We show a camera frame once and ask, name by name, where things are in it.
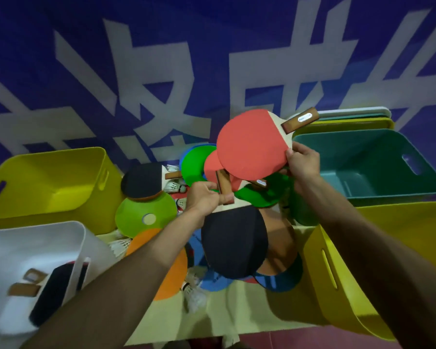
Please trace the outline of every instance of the pink floor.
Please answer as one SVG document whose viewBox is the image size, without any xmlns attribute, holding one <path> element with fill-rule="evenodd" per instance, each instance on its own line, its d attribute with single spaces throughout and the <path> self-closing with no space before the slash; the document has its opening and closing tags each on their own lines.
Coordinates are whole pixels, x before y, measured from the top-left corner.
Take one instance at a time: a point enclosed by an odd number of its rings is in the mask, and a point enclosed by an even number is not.
<svg viewBox="0 0 436 349">
<path fill-rule="evenodd" d="M 400 349 L 397 342 L 355 334 L 333 326 L 289 329 L 241 334 L 240 339 L 253 349 Z M 221 349 L 220 341 L 204 338 L 190 341 L 192 349 Z M 151 349 L 151 345 L 130 349 Z"/>
</svg>

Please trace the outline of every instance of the human hand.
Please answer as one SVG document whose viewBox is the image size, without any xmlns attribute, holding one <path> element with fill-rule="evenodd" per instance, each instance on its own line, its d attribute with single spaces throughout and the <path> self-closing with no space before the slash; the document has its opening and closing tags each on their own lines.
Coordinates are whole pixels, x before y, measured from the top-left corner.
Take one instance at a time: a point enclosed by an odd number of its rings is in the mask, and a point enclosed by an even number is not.
<svg viewBox="0 0 436 349">
<path fill-rule="evenodd" d="M 218 189 L 215 182 L 198 181 L 194 182 L 187 192 L 186 212 L 195 211 L 201 218 L 201 225 L 203 218 L 213 212 L 218 205 L 234 198 L 233 193 L 219 194 L 211 189 Z"/>
<path fill-rule="evenodd" d="M 303 194 L 303 187 L 320 177 L 320 154 L 302 143 L 292 142 L 292 149 L 286 151 L 291 175 L 294 176 L 294 189 Z"/>
</svg>

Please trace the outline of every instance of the person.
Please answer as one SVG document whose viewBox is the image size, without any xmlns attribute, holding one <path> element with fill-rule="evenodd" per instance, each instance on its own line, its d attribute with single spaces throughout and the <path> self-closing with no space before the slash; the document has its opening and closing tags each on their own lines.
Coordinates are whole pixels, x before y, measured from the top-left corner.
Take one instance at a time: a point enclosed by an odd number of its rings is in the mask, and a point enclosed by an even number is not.
<svg viewBox="0 0 436 349">
<path fill-rule="evenodd" d="M 344 262 L 404 349 L 436 348 L 436 268 L 366 220 L 320 176 L 319 154 L 293 142 L 294 189 L 315 211 Z M 22 348 L 120 348 L 205 216 L 233 195 L 194 183 L 184 213 L 62 306 Z"/>
</svg>

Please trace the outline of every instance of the teal bin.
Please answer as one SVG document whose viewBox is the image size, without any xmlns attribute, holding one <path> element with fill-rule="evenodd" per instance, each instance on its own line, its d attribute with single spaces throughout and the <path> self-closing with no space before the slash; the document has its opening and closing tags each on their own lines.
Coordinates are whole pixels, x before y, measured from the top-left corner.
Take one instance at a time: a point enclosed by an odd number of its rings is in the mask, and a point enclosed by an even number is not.
<svg viewBox="0 0 436 349">
<path fill-rule="evenodd" d="M 321 176 L 354 206 L 413 202 L 436 194 L 436 171 L 399 132 L 324 132 L 301 134 L 294 140 L 320 153 Z M 318 224 L 313 211 L 293 191 L 289 207 L 300 224 Z"/>
</svg>

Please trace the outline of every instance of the white label on handle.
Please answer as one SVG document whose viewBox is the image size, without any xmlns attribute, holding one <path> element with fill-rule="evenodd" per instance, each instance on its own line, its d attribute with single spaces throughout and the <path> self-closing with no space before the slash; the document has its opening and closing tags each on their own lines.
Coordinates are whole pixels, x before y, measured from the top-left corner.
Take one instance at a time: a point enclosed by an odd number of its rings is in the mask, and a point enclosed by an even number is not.
<svg viewBox="0 0 436 349">
<path fill-rule="evenodd" d="M 302 115 L 301 117 L 298 117 L 297 121 L 298 122 L 304 122 L 304 121 L 307 121 L 308 119 L 310 119 L 312 116 L 313 115 L 311 114 L 311 112 L 308 112 L 307 114 Z"/>
</svg>

